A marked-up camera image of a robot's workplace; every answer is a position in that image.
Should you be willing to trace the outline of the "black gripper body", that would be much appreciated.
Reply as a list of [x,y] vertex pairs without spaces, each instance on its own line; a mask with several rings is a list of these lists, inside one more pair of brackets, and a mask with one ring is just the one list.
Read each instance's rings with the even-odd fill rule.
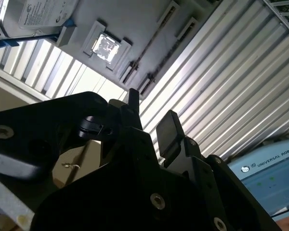
[[47,197],[33,231],[205,231],[192,186],[185,177],[160,170],[166,207],[152,205],[129,169],[107,165]]

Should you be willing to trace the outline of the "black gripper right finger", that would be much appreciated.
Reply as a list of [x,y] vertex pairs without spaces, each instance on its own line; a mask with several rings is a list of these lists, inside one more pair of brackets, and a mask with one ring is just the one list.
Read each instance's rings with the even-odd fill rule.
[[157,139],[162,169],[171,195],[171,229],[175,231],[277,231],[279,226],[227,163],[204,157],[184,134],[178,115],[168,111]]

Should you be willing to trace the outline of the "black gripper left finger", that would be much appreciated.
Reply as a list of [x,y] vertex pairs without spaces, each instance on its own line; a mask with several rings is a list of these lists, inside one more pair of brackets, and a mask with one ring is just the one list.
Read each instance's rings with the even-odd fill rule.
[[35,214],[57,192],[50,176],[59,156],[90,140],[102,143],[102,167],[129,169],[152,205],[165,210],[161,168],[134,89],[125,102],[84,92],[0,112],[0,210]]

